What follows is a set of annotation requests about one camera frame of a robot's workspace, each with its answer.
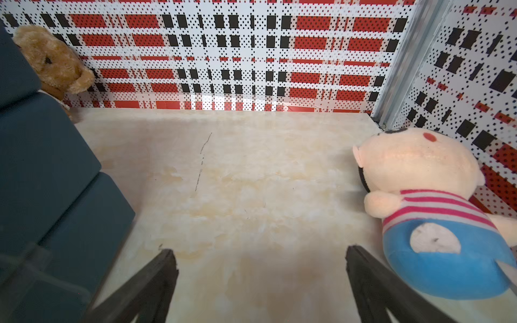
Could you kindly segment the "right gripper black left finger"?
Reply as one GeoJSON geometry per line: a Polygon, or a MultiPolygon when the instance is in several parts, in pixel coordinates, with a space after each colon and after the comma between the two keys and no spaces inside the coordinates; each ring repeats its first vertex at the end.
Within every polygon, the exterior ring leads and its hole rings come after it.
{"type": "Polygon", "coordinates": [[[178,277],[174,252],[164,249],[82,321],[165,322],[178,277]]]}

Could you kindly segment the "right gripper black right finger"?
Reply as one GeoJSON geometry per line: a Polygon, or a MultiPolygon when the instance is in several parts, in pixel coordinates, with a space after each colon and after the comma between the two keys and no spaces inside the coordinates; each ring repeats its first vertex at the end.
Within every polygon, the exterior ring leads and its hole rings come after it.
{"type": "Polygon", "coordinates": [[[362,322],[454,322],[362,246],[347,248],[347,274],[362,322]]]}

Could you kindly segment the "teal drawer cabinet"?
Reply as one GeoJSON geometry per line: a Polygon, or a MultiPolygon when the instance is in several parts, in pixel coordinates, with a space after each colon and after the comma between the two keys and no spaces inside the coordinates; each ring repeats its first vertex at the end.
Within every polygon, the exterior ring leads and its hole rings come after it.
{"type": "Polygon", "coordinates": [[[1,32],[1,321],[79,322],[135,213],[1,32]]]}

